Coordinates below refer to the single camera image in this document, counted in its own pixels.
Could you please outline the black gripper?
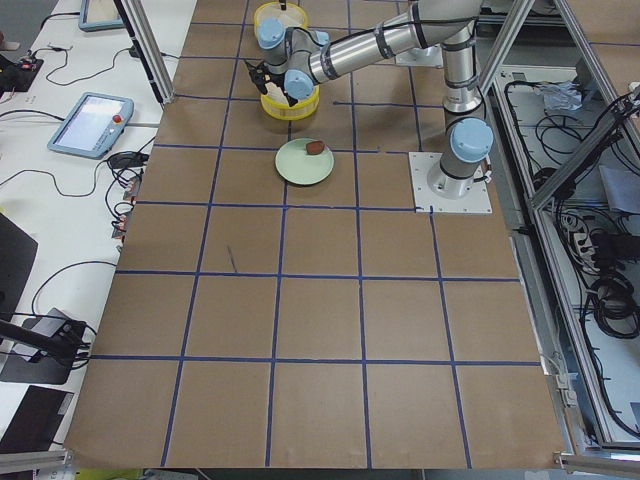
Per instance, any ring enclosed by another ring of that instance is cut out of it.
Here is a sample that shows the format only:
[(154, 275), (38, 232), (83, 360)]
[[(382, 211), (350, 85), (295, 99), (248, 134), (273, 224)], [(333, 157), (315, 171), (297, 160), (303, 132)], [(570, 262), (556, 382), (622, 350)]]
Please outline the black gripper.
[[(279, 0), (279, 5), (281, 10), (287, 10), (286, 0)], [(272, 72), (267, 68), (265, 61), (251, 63), (248, 60), (244, 60), (244, 65), (248, 71), (252, 84), (261, 95), (267, 95), (269, 93), (268, 85), (273, 85), (275, 88), (280, 87), (279, 77), (272, 74)]]

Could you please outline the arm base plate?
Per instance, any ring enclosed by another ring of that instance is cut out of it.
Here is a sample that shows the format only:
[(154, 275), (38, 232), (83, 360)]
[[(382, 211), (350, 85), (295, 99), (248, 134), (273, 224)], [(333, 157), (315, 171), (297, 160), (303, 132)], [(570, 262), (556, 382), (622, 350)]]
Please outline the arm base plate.
[(467, 179), (441, 169), (439, 152), (409, 152), (414, 209), (419, 213), (489, 215), (493, 212), (487, 179), (478, 166)]

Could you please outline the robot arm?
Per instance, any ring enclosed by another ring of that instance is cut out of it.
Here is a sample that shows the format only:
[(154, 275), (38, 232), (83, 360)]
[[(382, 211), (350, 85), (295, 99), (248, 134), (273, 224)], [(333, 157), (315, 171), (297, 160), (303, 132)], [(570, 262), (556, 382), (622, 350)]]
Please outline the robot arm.
[(480, 12), (478, 1), (417, 1), (394, 18), (337, 40), (267, 19), (258, 28), (263, 59), (246, 68), (261, 94), (274, 85), (294, 106), (320, 84), (413, 48), (440, 46), (447, 145), (427, 182), (436, 195), (458, 200), (469, 193), (494, 141), (491, 128), (479, 115), (485, 107), (476, 64), (475, 22)]

